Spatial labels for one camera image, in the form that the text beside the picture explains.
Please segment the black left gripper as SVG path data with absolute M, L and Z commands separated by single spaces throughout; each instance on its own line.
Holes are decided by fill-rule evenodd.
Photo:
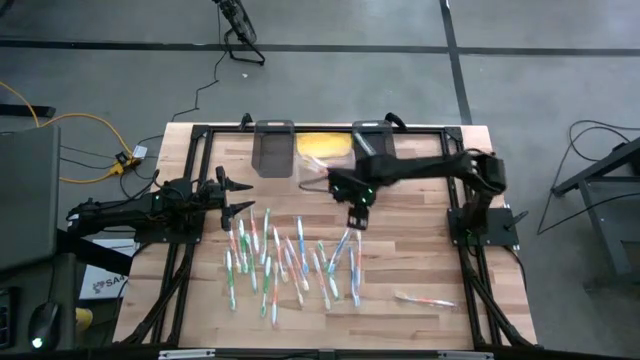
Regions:
M 224 231 L 230 231 L 231 218 L 250 208 L 255 202 L 245 201 L 229 204 L 227 192 L 250 190 L 253 186 L 229 179 L 223 166 L 217 166 L 215 172 L 216 179 L 209 179 L 200 186 L 198 190 L 199 200 L 205 210 L 219 210 L 221 213 L 221 228 Z

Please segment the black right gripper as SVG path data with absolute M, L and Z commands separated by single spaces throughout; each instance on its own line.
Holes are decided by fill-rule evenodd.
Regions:
M 366 230 L 370 208 L 376 201 L 376 188 L 355 176 L 355 171 L 344 168 L 328 169 L 328 190 L 337 203 L 348 203 L 347 226 Z

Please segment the green white toothbrush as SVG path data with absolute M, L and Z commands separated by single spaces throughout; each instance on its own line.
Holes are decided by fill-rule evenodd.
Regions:
M 251 286 L 252 286 L 252 290 L 254 294 L 258 293 L 258 286 L 257 286 L 257 277 L 256 277 L 256 271 L 255 271 L 255 261 L 254 261 L 254 253 L 253 253 L 253 248 L 251 245 L 251 237 L 249 236 L 249 234 L 244 235 L 244 240 L 245 240 L 245 244 L 246 244 L 246 248 L 247 248 L 247 253 L 248 253 L 248 272 L 250 274 L 250 278 L 251 278 Z
M 362 136 L 361 133 L 354 134 L 355 140 L 358 142 L 360 147 L 368 156 L 374 156 L 376 154 L 375 149 L 371 146 L 371 144 Z
M 328 282 L 329 282 L 329 288 L 331 290 L 332 296 L 333 296 L 334 300 L 337 301 L 337 300 L 339 300 L 339 291 L 338 291 L 338 288 L 337 288 L 337 284 L 335 282 L 334 275 L 329 271 L 329 261 L 328 261 L 328 259 L 326 257 L 325 247 L 324 247 L 324 244 L 323 244 L 322 240 L 318 241 L 317 248 L 318 248 L 318 250 L 320 252 L 320 255 L 321 255 L 322 266 L 323 266 L 323 269 L 324 269 L 324 271 L 325 271 L 325 273 L 327 275 L 327 279 L 328 279 Z
M 267 302 L 267 296 L 268 296 L 268 293 L 269 293 L 271 269 L 272 269 L 272 258 L 271 258 L 270 255 L 268 255 L 266 257 L 265 264 L 264 264 L 263 285 L 262 285 L 262 299 L 261 299 L 261 308 L 260 308 L 260 315 L 263 318 L 266 317 L 266 313 L 267 313 L 266 302 Z
M 261 254 L 260 254 L 261 265 L 265 265 L 267 260 L 270 213 L 271 213 L 271 209 L 266 208 L 264 218 L 263 218 L 263 233 L 262 233 Z
M 235 286 L 234 286 L 234 272 L 233 272 L 233 257 L 230 248 L 226 249 L 225 253 L 225 266 L 226 266 L 226 277 L 227 277 L 227 287 L 229 292 L 229 306 L 232 311 L 236 310 L 236 297 L 235 297 Z
M 241 248 L 242 272 L 244 274 L 248 274 L 249 268 L 248 268 L 248 259 L 247 259 L 247 245 L 245 241 L 246 232 L 245 232 L 243 219 L 238 220 L 238 231 L 239 231 L 239 242 L 240 242 L 240 248 Z

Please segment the smoky grey plastic bin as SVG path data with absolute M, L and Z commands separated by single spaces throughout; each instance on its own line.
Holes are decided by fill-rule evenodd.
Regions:
M 355 133 L 362 136 L 375 149 L 375 155 L 389 154 L 395 155 L 393 140 L 393 129 L 389 122 L 385 120 L 356 121 L 352 124 L 352 139 L 355 159 L 360 160 L 368 155 L 363 151 L 354 138 Z
M 261 178 L 293 174 L 295 126 L 291 120 L 260 120 L 254 126 L 251 165 Z

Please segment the pile of bagged utensils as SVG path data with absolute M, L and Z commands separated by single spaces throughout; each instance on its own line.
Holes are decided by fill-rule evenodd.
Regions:
M 331 301 L 329 299 L 329 295 L 328 295 L 328 291 L 327 291 L 327 287 L 326 287 L 326 282 L 324 280 L 322 268 L 320 266 L 320 261 L 319 261 L 319 258 L 317 256 L 317 253 L 316 253 L 315 250 L 312 250 L 312 257 L 313 257 L 314 267 L 315 267 L 316 275 L 317 275 L 317 278 L 318 278 L 319 286 L 320 286 L 321 293 L 322 293 L 322 296 L 323 296 L 324 306 L 325 306 L 325 309 L 327 311 L 330 311 L 331 310 Z

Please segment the clear plastic bin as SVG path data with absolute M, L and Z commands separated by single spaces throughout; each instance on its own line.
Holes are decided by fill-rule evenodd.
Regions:
M 328 173 L 316 174 L 308 171 L 300 162 L 300 154 L 297 152 L 294 157 L 294 177 L 295 182 L 301 186 L 304 190 L 308 191 L 328 191 Z M 349 168 L 352 169 L 355 165 L 355 154 L 351 150 L 350 153 L 342 157 L 334 158 L 318 158 L 327 164 L 329 168 Z

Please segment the yellow sponge cloth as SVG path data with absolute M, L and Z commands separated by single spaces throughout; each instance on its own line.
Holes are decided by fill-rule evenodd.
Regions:
M 342 157 L 352 150 L 352 138 L 346 133 L 301 133 L 296 135 L 296 149 L 301 156 Z

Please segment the yellow black power plug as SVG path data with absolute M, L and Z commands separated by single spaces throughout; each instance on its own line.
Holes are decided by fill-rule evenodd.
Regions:
M 128 156 L 124 152 L 120 152 L 115 155 L 115 162 L 109 168 L 110 175 L 122 175 L 129 170 L 135 169 L 138 165 L 141 164 L 141 160 L 139 158 Z

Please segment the black desk beam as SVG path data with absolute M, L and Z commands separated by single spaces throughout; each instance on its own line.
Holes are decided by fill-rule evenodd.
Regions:
M 97 245 L 61 229 L 56 232 L 56 253 L 74 254 L 79 261 L 87 265 L 119 275 L 128 275 L 132 265 L 130 256 Z

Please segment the white printed box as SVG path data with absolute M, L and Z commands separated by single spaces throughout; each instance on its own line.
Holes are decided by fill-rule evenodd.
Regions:
M 131 257 L 139 247 L 133 239 L 94 239 L 93 242 L 128 257 Z M 128 277 L 126 275 L 109 272 L 93 265 L 87 265 L 79 299 L 114 299 L 117 297 L 122 285 L 127 279 Z

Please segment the small yellow object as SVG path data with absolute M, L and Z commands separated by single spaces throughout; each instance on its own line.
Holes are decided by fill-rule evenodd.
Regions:
M 78 333 L 86 331 L 94 319 L 93 312 L 88 308 L 75 308 L 75 330 Z

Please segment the black flat bar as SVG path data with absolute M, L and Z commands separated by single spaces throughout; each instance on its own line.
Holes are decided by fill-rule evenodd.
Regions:
M 0 116 L 52 118 L 55 113 L 56 108 L 50 106 L 32 106 L 29 109 L 26 105 L 0 104 Z

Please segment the black metal side table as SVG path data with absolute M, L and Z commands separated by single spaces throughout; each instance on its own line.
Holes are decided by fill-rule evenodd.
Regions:
M 640 137 L 552 188 L 557 197 L 577 190 L 583 212 L 604 245 L 612 273 L 584 284 L 587 291 L 640 286 Z

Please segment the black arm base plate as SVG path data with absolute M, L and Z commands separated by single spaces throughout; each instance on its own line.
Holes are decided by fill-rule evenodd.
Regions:
M 139 243 L 196 244 L 201 240 L 205 214 L 170 214 L 135 225 Z
M 518 246 L 515 218 L 508 208 L 489 208 L 478 216 L 462 208 L 447 211 L 450 239 L 455 246 Z

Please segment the silver metal bracket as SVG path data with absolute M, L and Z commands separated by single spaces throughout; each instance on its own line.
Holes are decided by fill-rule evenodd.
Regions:
M 475 351 L 439 351 L 438 360 L 494 360 L 490 352 Z
M 211 360 L 215 356 L 214 349 L 175 349 L 160 351 L 157 360 Z

